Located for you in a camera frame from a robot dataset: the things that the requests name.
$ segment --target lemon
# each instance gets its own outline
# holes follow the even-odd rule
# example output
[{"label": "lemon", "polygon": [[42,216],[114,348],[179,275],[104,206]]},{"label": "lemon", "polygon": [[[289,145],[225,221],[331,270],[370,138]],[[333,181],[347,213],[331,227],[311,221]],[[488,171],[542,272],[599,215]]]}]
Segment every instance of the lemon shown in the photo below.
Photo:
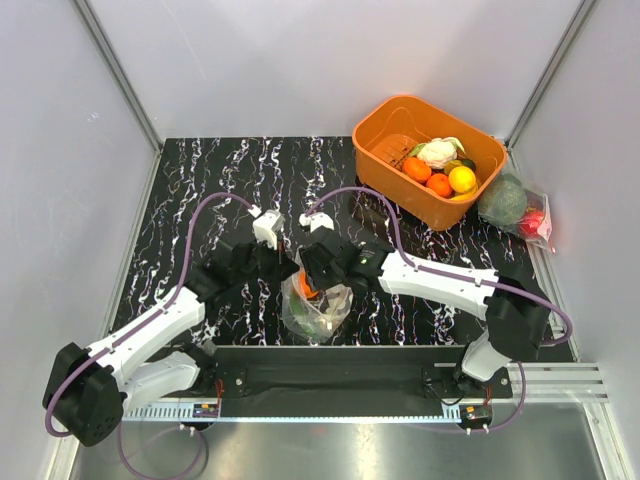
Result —
[{"label": "lemon", "polygon": [[467,193],[476,186],[476,174],[469,167],[456,167],[449,173],[449,184],[456,193]]}]

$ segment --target green vegetable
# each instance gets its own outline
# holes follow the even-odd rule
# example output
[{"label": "green vegetable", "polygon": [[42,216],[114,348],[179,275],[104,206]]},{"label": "green vegetable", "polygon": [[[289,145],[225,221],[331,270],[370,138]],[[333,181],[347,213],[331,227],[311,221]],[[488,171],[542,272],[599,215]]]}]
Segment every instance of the green vegetable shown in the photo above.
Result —
[{"label": "green vegetable", "polygon": [[478,202],[478,213],[496,227],[517,223],[527,210],[527,194],[511,179],[498,177]]}]

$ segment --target orange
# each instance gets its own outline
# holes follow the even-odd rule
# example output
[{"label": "orange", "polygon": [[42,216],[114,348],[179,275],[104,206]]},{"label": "orange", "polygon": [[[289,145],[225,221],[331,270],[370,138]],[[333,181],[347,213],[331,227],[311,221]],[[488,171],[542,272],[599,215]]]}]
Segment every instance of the orange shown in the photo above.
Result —
[{"label": "orange", "polygon": [[444,198],[447,198],[453,193],[453,189],[451,185],[449,185],[449,178],[444,173],[436,173],[433,175],[429,181],[427,181],[427,187]]},{"label": "orange", "polygon": [[311,285],[309,285],[309,281],[307,280],[307,273],[304,270],[300,272],[298,279],[300,281],[300,290],[302,290],[305,298],[313,298],[318,295],[318,292],[314,292],[311,289]]},{"label": "orange", "polygon": [[402,171],[418,183],[424,183],[431,176],[431,167],[418,157],[409,157],[402,165]]}]

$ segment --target cauliflower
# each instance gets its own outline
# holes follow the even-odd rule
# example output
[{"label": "cauliflower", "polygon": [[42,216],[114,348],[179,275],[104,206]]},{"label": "cauliflower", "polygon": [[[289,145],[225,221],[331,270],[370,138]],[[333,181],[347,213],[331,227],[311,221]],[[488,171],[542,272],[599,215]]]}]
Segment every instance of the cauliflower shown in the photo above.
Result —
[{"label": "cauliflower", "polygon": [[458,157],[458,148],[465,153],[460,140],[455,137],[434,138],[429,143],[416,145],[409,156],[417,156],[431,168],[443,169],[447,162]]}]

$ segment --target white clamp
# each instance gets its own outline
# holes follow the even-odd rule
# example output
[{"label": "white clamp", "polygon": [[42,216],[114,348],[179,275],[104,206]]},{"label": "white clamp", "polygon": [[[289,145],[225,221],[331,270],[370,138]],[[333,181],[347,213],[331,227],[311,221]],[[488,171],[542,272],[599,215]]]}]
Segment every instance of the white clamp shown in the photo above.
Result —
[{"label": "white clamp", "polygon": [[333,220],[323,212],[312,213],[311,215],[303,213],[300,215],[298,223],[300,223],[301,227],[309,227],[312,232],[318,227],[327,227],[329,230],[333,230]]},{"label": "white clamp", "polygon": [[278,234],[284,226],[284,216],[275,210],[267,210],[253,221],[253,234],[258,243],[265,242],[273,250],[278,249]]},{"label": "white clamp", "polygon": [[253,218],[258,218],[262,214],[262,210],[260,210],[260,207],[258,207],[257,205],[252,205],[249,209],[249,214]]}]

